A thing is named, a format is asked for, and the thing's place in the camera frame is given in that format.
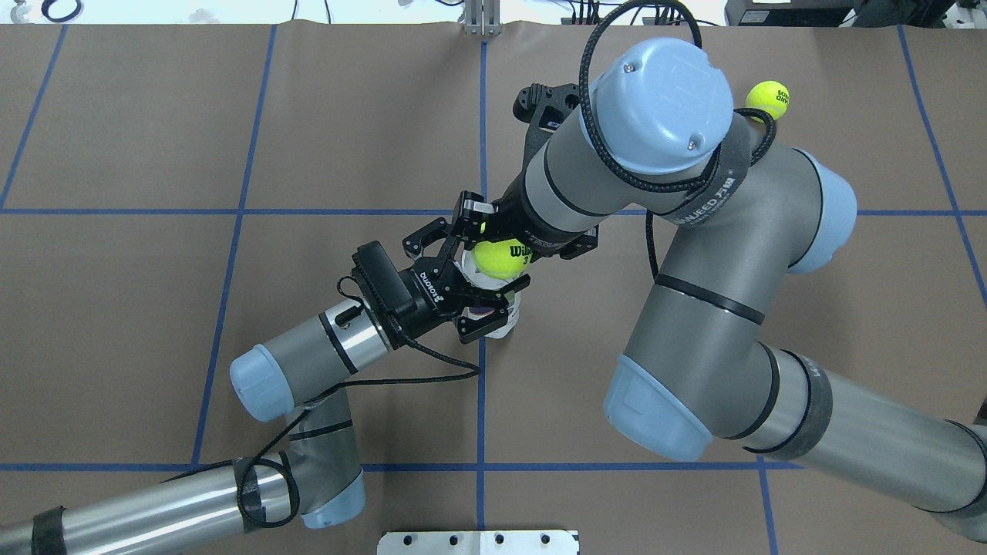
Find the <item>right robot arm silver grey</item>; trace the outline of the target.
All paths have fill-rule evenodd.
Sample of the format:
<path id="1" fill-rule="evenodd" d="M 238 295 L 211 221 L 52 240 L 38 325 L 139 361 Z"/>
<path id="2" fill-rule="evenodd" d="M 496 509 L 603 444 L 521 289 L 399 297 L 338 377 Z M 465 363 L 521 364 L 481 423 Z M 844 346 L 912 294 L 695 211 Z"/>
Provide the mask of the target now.
<path id="1" fill-rule="evenodd" d="M 482 241 L 577 257 L 638 204 L 677 231 L 620 356 L 604 412 L 645 449 L 684 463 L 714 438 L 892 496 L 985 541 L 985 422 L 937 419 L 758 340 L 783 277 L 823 267 L 854 229 L 849 183 L 734 109 L 698 39 L 632 46 L 484 211 Z"/>

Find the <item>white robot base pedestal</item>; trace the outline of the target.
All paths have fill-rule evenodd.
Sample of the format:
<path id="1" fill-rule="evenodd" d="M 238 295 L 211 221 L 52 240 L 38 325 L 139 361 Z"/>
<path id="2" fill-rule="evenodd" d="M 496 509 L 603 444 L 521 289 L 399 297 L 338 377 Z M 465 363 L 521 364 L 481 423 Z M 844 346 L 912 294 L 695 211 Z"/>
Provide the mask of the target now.
<path id="1" fill-rule="evenodd" d="M 458 530 L 386 533 L 377 554 L 581 554 L 577 531 Z"/>

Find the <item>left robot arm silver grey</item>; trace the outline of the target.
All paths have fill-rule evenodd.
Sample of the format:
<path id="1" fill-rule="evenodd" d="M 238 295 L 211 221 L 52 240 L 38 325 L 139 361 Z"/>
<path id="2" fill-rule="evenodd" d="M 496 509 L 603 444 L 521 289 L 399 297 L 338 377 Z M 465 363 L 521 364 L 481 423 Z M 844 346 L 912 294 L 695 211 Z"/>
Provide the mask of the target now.
<path id="1" fill-rule="evenodd" d="M 5 214 L 2 524 L 80 509 L 191 465 L 253 456 L 229 365 L 339 301 L 360 244 L 424 217 Z M 384 533 L 478 528 L 478 382 L 349 389 L 365 510 L 342 526 L 213 540 L 204 554 L 372 554 Z"/>

